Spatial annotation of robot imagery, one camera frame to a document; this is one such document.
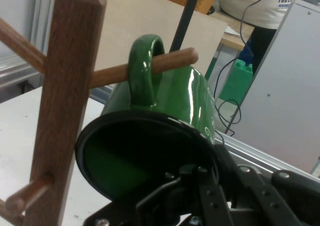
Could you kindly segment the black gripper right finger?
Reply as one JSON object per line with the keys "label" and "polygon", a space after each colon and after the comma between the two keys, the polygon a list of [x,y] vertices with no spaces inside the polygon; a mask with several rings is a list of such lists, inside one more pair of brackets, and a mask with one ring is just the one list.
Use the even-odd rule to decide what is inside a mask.
{"label": "black gripper right finger", "polygon": [[222,144],[214,147],[216,226],[318,226],[320,182],[290,170],[269,177],[236,165]]}

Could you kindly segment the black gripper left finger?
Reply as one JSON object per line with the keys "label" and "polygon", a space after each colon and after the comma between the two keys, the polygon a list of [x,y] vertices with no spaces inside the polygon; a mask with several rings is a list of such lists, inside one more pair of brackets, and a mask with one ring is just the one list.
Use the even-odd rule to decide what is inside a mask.
{"label": "black gripper left finger", "polygon": [[152,190],[114,200],[89,216],[85,226],[231,226],[233,220],[215,174],[184,165],[179,175]]}

